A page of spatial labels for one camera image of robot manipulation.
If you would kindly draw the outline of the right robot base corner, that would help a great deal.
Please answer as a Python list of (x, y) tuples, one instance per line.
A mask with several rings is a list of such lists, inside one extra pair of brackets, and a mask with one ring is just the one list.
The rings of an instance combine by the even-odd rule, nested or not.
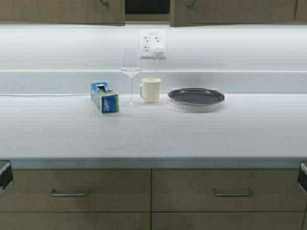
[(299, 166), (298, 185), (306, 193), (307, 192), (307, 162), (303, 161)]

